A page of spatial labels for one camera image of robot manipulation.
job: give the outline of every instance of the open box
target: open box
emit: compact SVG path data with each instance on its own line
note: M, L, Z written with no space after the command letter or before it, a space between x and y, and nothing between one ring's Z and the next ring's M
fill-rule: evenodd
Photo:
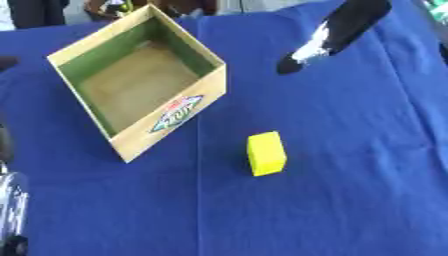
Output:
M153 5L48 60L126 162L226 91L225 63Z

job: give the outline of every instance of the foam cube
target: foam cube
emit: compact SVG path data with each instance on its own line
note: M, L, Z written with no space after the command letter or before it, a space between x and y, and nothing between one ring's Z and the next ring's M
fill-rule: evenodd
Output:
M254 176L281 172L286 164L286 154L278 132L250 136L247 154Z

